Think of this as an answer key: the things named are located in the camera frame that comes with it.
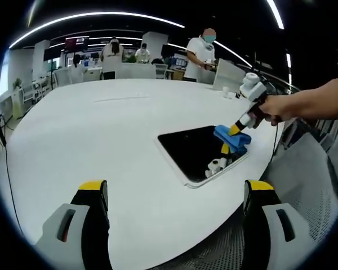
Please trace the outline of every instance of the desk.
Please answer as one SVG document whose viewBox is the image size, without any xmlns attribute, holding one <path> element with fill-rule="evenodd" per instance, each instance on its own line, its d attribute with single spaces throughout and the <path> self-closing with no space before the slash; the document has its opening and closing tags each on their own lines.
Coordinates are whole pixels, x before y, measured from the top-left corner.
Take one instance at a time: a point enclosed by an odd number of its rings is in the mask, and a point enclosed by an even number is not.
<svg viewBox="0 0 338 270">
<path fill-rule="evenodd" d="M 147 269 L 192 248 L 240 206 L 244 181 L 263 174 L 275 128 L 264 122 L 246 130 L 252 136 L 249 156 L 198 189 L 183 186 L 157 136 L 231 125 L 246 105 L 247 100 L 222 98 L 208 85 L 173 80 L 101 80 L 54 89 L 29 111 L 7 145 L 17 214 L 28 241 L 39 239 L 44 221 L 71 201 L 80 184 L 106 179 L 114 269 Z M 14 216 L 5 156 L 0 191 Z"/>
</svg>

